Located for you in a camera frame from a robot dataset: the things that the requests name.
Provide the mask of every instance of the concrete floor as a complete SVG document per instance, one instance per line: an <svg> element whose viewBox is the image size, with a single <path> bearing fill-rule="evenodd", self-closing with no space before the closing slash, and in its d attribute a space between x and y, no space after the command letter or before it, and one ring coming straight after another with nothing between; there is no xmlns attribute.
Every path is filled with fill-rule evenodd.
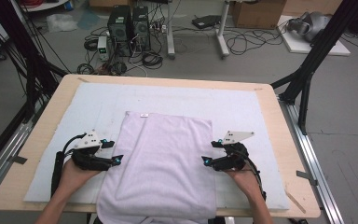
<svg viewBox="0 0 358 224"><path fill-rule="evenodd" d="M173 23L192 28L190 21L194 15L220 13L221 2L206 2L208 7L202 3L194 6L189 0L183 0ZM92 30L105 26L107 19L96 16L102 15L101 12L83 7L71 12L56 7L33 15L36 20L42 21L47 15L59 13L73 15L82 28L72 32L45 34L45 37L67 67L75 71L84 62L84 37ZM227 26L232 26L230 18L227 19ZM146 69L149 77L272 83L296 71L307 56L289 53L286 46L281 44L265 45L241 56L230 55L222 61L213 32L201 34L185 31L175 33L174 37L177 50L175 60L169 60L163 48L163 66L158 70ZM358 45L357 39L351 41ZM316 71L310 89L307 129L344 222L358 223L358 47L343 39L341 42L350 50L351 56L328 56ZM244 43L239 41L236 48L243 47ZM45 51L52 63L61 66L46 45ZM94 60L92 65L100 63ZM145 72L136 68L126 75L144 77ZM284 88L279 88L276 93L282 91ZM0 61L0 133L24 100L11 61ZM0 223L33 223L37 216L36 212L0 211ZM85 218L82 214L64 214L61 223L84 223ZM274 221L289 223L284 218L275 218ZM308 222L328 223L325 215L310 218ZM252 221L249 218L236 218L236 223Z"/></svg>

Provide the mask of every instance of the towel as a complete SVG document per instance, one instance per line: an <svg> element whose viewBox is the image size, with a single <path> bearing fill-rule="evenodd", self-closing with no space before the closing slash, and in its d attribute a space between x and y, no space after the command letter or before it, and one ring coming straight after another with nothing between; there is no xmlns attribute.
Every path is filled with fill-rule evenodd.
<svg viewBox="0 0 358 224"><path fill-rule="evenodd" d="M207 223L215 217L212 122L127 112L97 200L104 224Z"/></svg>

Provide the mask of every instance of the plastic bag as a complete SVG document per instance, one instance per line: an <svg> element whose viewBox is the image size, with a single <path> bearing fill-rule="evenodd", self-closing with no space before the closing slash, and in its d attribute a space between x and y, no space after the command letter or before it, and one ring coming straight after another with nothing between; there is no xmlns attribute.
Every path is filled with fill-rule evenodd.
<svg viewBox="0 0 358 224"><path fill-rule="evenodd" d="M77 29L76 22L70 15L54 14L47 17L48 31L50 33L59 31L73 31Z"/></svg>

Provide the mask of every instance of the computer tower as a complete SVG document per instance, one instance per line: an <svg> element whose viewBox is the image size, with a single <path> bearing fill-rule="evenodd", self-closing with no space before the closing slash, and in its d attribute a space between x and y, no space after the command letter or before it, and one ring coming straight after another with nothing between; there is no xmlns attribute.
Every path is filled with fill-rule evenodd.
<svg viewBox="0 0 358 224"><path fill-rule="evenodd" d="M131 56L131 41L134 35L130 6L113 6L107 28L114 52L120 51L119 56Z"/></svg>
<svg viewBox="0 0 358 224"><path fill-rule="evenodd" d="M132 11L134 35L136 36L136 49L150 51L150 30L147 7L135 7Z"/></svg>

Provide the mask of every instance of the wooden table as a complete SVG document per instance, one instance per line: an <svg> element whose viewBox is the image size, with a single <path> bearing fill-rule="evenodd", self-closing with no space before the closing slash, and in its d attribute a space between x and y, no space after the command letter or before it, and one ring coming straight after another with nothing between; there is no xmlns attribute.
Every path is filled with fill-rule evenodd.
<svg viewBox="0 0 358 224"><path fill-rule="evenodd" d="M84 75L68 75L62 80L19 154L19 156L27 158L28 161L23 165L13 163L0 186L0 210L40 211L45 207L45 203L27 203L23 201L23 198L34 178L34 172L43 151L47 148L57 125L60 123L63 114L76 93L77 87L82 82L254 91L266 122L270 143L274 149L284 189L290 203L289 210L282 212L270 211L271 214L274 217L318 217L321 214L309 180L296 176L296 171L304 172L304 167L283 117L281 107L270 85ZM95 213L96 208L95 204L69 203L64 211ZM251 214L249 210L244 209L218 208L217 215L224 217L249 217Z"/></svg>

